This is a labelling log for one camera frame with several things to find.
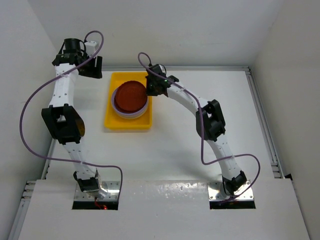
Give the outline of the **red plate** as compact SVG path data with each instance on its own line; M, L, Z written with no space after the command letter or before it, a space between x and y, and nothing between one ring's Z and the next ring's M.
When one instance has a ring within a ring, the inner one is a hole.
M147 101L145 93L123 93L117 92L115 101L119 110L125 113L133 113L140 110Z
M134 113L145 106L147 99L146 87L141 82L131 80L117 88L114 104L120 112Z

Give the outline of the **purple plate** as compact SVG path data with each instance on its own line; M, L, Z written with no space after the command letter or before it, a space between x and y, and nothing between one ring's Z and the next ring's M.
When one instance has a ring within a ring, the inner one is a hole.
M118 91L118 88L116 88L115 90L114 90L114 92L112 93L112 95L111 95L111 105L112 105L112 108L113 108L113 110L115 110L115 109L117 109L118 111L120 111L118 108L117 108L117 104L116 104L116 93L117 93L117 91ZM149 99L147 98L147 101L146 101L146 103L145 103L145 105L141 108L141 109L148 109L148 106L149 106Z
M144 115L145 112L147 111L147 109L140 109L139 111L133 112L133 113L125 113L125 112L121 112L121 111L119 111L117 109L115 109L114 111L121 118L124 118L124 119L136 119L136 118L139 118L142 115Z

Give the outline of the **red plate front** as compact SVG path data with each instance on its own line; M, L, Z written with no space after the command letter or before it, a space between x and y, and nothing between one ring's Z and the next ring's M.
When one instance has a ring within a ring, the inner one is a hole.
M147 101L145 93L123 93L117 92L115 101L119 110L125 113L133 113L140 110Z

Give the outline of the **pink plate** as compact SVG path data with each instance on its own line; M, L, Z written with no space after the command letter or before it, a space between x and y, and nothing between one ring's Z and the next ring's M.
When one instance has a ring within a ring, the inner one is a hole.
M123 112L118 112L117 115L123 119L127 120L134 120L137 118L140 118L143 116L145 113L144 112L134 112L134 113L123 113Z

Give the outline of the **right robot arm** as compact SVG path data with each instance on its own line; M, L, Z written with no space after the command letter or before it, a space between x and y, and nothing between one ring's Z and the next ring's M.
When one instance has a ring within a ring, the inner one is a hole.
M149 65L146 69L146 92L149 96L164 95L188 109L196 120L196 131L201 138L201 161L204 161L204 143L208 143L218 160L224 191L232 196L247 182L244 171L236 162L226 138L226 122L220 103L208 101L184 88L173 75L166 76L160 64Z

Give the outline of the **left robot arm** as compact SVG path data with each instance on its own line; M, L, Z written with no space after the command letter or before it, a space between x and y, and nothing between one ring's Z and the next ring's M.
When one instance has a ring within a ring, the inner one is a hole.
M102 78L102 57L94 56L99 49L97 41L66 38L52 64L58 80L53 95L41 116L52 138L69 153L73 161L74 179L80 190L93 198L104 194L102 181L96 168L86 165L83 145L85 123L74 108L74 92L79 76Z

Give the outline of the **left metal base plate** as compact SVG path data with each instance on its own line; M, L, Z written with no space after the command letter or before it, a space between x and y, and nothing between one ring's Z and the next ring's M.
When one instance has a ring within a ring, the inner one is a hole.
M82 191L77 184L74 192L74 201L93 202L97 198L100 202L116 202L119 198L119 181L101 181L97 190Z

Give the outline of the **metal base plate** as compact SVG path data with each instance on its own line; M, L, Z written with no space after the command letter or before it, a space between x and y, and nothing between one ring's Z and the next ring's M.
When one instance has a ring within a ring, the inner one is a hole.
M119 181L101 181L97 190L82 191L77 184L74 192L74 201L93 202L97 198L100 202L116 202L119 198Z
M222 181L209 182L207 184L208 198L210 202L222 202L228 200L232 195L224 188ZM254 201L254 194L251 182L247 181L234 192L235 201Z

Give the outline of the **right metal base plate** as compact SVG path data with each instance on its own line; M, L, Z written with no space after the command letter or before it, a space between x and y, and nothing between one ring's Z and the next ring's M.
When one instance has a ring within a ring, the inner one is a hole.
M208 198L210 202L222 202L228 200L232 195L224 188L222 181L209 182L207 184ZM251 182L247 181L234 192L235 201L254 201L254 194Z

